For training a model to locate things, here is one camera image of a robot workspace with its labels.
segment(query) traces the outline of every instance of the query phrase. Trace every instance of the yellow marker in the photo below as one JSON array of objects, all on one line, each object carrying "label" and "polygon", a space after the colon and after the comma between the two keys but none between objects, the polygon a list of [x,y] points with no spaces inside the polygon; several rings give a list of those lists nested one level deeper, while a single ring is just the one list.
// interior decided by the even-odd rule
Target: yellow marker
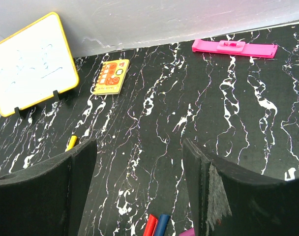
[{"label": "yellow marker", "polygon": [[77,137],[75,135],[72,135],[69,145],[67,146],[65,151],[69,151],[70,149],[72,149],[75,145],[76,140],[77,140]]}]

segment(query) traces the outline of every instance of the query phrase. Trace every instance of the table surface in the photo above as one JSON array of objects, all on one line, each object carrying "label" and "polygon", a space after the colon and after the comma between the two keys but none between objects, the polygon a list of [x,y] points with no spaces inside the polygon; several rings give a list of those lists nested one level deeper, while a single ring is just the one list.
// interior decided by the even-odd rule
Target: table surface
[{"label": "table surface", "polygon": [[[191,228],[181,144],[280,179],[299,177],[299,24],[220,36],[279,45],[274,59],[193,53],[191,42],[77,58],[80,84],[26,120],[0,119],[0,176],[95,137],[98,159],[79,235],[165,235]],[[130,59],[120,95],[95,96],[103,61]]]}]

